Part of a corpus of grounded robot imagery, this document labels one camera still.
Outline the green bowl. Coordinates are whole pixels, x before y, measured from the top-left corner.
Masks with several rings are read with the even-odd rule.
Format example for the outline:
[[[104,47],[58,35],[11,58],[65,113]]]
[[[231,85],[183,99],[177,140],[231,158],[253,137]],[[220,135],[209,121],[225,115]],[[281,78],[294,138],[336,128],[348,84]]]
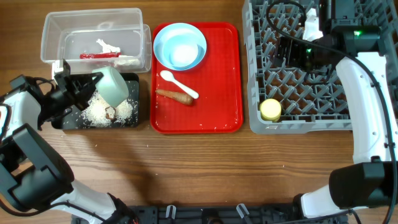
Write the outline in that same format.
[[[97,68],[92,73],[101,72],[103,77],[95,85],[100,96],[112,107],[118,107],[129,96],[127,84],[114,67]]]

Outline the red snack wrapper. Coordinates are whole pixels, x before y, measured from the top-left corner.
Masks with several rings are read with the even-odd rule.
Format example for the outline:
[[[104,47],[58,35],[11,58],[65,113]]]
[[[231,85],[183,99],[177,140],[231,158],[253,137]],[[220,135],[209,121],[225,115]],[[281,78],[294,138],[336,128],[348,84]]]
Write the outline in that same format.
[[[80,59],[97,59],[97,58],[117,58],[121,55],[120,52],[109,52],[100,54],[80,54]]]

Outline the cooked white rice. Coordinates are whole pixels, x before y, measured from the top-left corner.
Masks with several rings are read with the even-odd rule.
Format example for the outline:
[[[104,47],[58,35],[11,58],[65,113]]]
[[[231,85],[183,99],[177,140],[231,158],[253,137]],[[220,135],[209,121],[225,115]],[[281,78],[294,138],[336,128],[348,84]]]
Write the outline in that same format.
[[[116,109],[116,119],[111,121],[105,118],[105,108],[110,105],[95,91],[88,101],[89,107],[82,111],[84,121],[89,121],[91,126],[105,128],[111,125],[130,126],[137,122],[139,102],[133,99],[124,100]]]

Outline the brown food scrap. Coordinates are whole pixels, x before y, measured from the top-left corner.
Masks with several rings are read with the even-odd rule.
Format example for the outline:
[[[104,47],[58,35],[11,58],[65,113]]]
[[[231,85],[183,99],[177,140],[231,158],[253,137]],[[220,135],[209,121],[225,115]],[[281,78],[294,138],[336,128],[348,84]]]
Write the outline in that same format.
[[[108,120],[115,120],[116,119],[116,109],[112,106],[105,108],[105,118]]]

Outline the yellow cup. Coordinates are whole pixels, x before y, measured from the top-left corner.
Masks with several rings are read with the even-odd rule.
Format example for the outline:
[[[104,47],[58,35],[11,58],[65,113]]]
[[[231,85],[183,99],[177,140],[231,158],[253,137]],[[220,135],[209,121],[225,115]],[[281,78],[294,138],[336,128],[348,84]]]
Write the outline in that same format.
[[[275,99],[266,99],[259,105],[259,111],[263,120],[278,122],[282,113],[282,106]]]

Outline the orange carrot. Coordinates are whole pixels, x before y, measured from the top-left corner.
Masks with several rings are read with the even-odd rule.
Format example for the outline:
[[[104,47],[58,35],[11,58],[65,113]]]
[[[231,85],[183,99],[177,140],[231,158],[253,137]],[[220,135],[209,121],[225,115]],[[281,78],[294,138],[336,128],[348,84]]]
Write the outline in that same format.
[[[183,105],[191,105],[193,103],[193,98],[186,94],[186,93],[180,93],[176,91],[168,91],[168,90],[161,90],[157,89],[155,91],[158,95],[173,99]]]

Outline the small light blue bowl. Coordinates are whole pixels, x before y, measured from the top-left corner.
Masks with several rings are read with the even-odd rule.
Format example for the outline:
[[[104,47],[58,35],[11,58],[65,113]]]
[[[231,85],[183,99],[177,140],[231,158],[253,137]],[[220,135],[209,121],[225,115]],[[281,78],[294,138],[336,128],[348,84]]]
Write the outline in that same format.
[[[196,37],[191,34],[171,37],[164,43],[162,56],[170,68],[188,68],[198,57]]]

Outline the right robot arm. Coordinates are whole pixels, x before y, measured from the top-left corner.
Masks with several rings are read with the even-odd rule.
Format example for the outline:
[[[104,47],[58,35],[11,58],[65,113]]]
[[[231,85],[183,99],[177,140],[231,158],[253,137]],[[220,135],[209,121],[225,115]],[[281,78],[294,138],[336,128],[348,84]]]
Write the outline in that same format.
[[[354,137],[353,165],[334,170],[328,185],[300,196],[304,217],[397,205],[397,122],[387,85],[387,49],[378,25],[357,1],[320,1],[315,36],[282,33],[275,60],[308,71],[331,65],[343,86]]]

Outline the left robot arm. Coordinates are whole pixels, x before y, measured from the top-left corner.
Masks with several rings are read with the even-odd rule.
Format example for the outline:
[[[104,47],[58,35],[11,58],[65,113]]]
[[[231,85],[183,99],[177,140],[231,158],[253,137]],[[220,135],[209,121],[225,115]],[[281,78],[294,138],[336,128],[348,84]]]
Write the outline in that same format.
[[[17,217],[60,210],[88,223],[139,223],[120,199],[75,180],[66,160],[38,133],[66,109],[87,108],[104,73],[60,72],[55,79],[43,94],[40,84],[46,79],[20,75],[1,97],[1,208]]]

